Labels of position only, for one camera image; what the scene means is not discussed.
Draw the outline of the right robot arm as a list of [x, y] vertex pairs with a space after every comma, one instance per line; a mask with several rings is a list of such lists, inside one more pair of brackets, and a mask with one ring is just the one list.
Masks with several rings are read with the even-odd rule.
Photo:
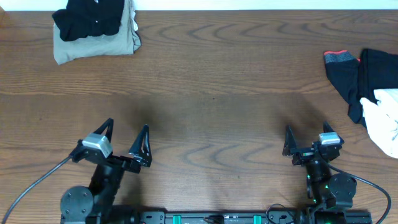
[[292, 128], [285, 128], [283, 156], [307, 172], [307, 197], [314, 201], [295, 215], [295, 223], [346, 223], [345, 210], [353, 206], [357, 182], [347, 174], [332, 174], [330, 162], [340, 155], [344, 140], [327, 123], [319, 140], [298, 147]]

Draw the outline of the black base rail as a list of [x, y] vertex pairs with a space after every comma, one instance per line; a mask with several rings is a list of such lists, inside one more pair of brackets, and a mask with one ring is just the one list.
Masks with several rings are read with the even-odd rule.
[[371, 224], [371, 214], [364, 210], [326, 211], [320, 209], [309, 217], [308, 210], [271, 205], [264, 211], [229, 212], [167, 212], [144, 211], [141, 224]]

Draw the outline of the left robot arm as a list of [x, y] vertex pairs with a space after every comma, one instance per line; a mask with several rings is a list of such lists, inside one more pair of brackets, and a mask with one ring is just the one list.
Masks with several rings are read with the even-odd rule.
[[125, 172], [138, 174], [150, 167], [152, 153], [149, 126], [144, 125], [129, 150], [129, 157], [115, 156], [111, 138], [113, 119], [78, 141], [70, 153], [72, 162], [86, 160], [96, 165], [89, 186], [68, 189], [60, 201], [61, 223], [139, 223], [139, 213], [126, 205], [115, 205]]

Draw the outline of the white printed t-shirt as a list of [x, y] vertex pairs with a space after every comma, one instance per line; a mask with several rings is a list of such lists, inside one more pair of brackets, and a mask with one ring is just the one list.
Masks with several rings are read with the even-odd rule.
[[360, 99], [367, 132], [386, 155], [397, 159], [397, 89], [377, 89], [374, 96], [376, 103]]

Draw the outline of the folded khaki pants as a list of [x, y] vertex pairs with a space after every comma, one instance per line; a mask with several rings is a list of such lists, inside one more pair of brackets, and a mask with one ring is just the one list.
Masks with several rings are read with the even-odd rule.
[[60, 38], [60, 30], [53, 25], [53, 57], [61, 65], [77, 58], [99, 55], [131, 55], [141, 46], [137, 34], [138, 25], [135, 21], [136, 12], [132, 1], [124, 0], [124, 10], [119, 32], [114, 35], [80, 38], [64, 42]]

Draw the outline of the black garment with red trim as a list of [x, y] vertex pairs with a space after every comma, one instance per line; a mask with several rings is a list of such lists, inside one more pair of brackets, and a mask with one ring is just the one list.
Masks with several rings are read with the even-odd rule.
[[375, 103], [377, 89], [397, 88], [397, 55], [364, 49], [359, 58], [347, 50], [323, 54], [326, 77], [348, 104], [348, 116], [366, 126], [361, 98]]

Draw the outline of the black polo shirt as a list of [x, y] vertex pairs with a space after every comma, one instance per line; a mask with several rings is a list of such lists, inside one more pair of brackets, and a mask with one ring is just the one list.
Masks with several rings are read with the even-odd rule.
[[66, 8], [52, 18], [64, 42], [114, 35], [119, 32], [124, 5], [124, 0], [68, 0]]

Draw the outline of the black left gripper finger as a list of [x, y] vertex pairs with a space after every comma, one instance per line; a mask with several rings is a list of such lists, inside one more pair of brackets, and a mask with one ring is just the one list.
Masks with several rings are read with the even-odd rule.
[[144, 167], [150, 167], [152, 163], [152, 153], [149, 143], [149, 126], [145, 124], [137, 135], [133, 145], [129, 150], [129, 154], [133, 159]]
[[113, 125], [114, 119], [108, 118], [98, 129], [96, 129], [93, 133], [101, 135], [105, 131], [105, 136], [108, 141], [111, 142], [111, 138], [113, 135]]

